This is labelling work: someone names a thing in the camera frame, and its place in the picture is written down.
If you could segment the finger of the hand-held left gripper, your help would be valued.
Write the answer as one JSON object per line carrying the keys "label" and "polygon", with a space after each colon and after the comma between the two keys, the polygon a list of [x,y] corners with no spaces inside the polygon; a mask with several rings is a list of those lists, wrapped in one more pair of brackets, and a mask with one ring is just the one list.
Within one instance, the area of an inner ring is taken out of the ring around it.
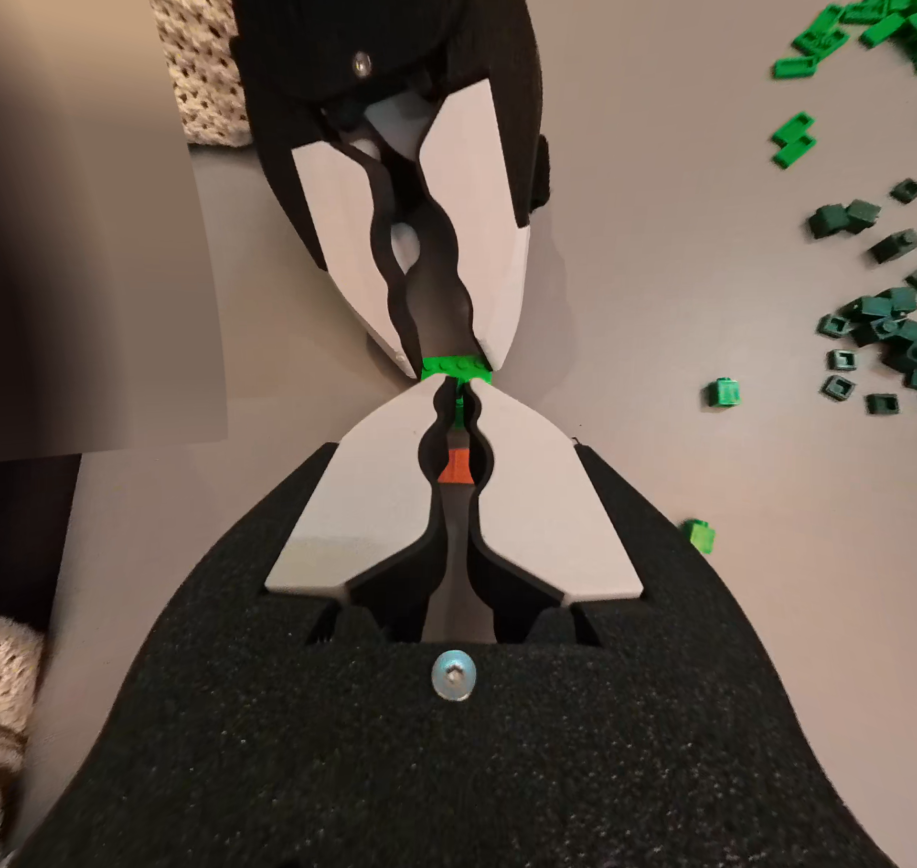
{"label": "finger of the hand-held left gripper", "polygon": [[366,331],[409,379],[422,351],[393,248],[396,200],[380,159],[348,144],[316,141],[292,151],[327,272]]}
{"label": "finger of the hand-held left gripper", "polygon": [[499,371],[521,316],[530,227],[517,225],[489,81],[446,97],[420,144],[419,165],[455,233],[472,333]]}

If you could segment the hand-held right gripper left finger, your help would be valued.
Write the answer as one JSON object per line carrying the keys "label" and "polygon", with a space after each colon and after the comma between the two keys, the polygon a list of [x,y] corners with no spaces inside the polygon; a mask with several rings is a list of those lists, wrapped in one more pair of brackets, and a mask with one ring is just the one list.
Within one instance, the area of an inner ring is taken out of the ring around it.
{"label": "hand-held right gripper left finger", "polygon": [[448,464],[448,381],[424,380],[343,436],[265,581],[272,593],[355,599],[435,535]]}

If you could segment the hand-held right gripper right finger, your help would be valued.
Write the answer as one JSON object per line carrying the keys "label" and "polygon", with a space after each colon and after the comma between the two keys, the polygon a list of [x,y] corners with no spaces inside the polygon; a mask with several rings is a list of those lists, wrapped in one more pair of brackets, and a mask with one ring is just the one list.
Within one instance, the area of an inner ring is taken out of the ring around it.
{"label": "hand-held right gripper right finger", "polygon": [[574,441],[486,381],[466,388],[466,425],[484,450],[473,532],[484,558],[559,605],[639,598]]}

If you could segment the bright green lego plate assembly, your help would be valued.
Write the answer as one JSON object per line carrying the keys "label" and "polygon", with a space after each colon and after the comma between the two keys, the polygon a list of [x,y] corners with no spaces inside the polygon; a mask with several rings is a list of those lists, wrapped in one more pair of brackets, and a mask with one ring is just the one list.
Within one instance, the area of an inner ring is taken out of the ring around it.
{"label": "bright green lego plate assembly", "polygon": [[478,355],[425,357],[421,381],[437,374],[455,378],[460,383],[483,380],[492,383],[493,372],[486,359]]}

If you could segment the pile of bright green tiles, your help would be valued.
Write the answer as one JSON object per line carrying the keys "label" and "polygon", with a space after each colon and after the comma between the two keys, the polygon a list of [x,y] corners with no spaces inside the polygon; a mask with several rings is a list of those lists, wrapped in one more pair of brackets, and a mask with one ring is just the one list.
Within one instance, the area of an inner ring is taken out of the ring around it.
{"label": "pile of bright green tiles", "polygon": [[891,44],[916,67],[916,0],[856,0],[823,8],[791,41],[792,54],[772,64],[770,77],[790,81],[814,76],[822,61],[852,38],[853,28],[864,49]]}

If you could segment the pile of dark green bricks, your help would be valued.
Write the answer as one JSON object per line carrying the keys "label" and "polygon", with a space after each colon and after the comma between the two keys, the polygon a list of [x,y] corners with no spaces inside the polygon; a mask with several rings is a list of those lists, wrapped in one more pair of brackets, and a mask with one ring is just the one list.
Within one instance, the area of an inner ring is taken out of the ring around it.
{"label": "pile of dark green bricks", "polygon": [[[915,203],[916,180],[897,182],[888,196],[900,205]],[[873,201],[854,199],[847,204],[826,204],[808,218],[810,237],[821,241],[838,234],[857,235],[877,224],[881,206]],[[915,227],[886,235],[866,252],[876,266],[915,255]],[[852,374],[861,366],[860,352],[877,350],[883,368],[901,377],[901,387],[913,394],[916,389],[916,280],[915,270],[899,285],[876,294],[854,298],[839,309],[824,314],[816,324],[818,335],[835,344],[843,340],[847,347],[834,346],[825,357],[827,377],[820,393],[835,403],[848,402],[856,388]],[[866,392],[862,396],[866,415],[888,418],[901,413],[901,398],[892,392]]]}

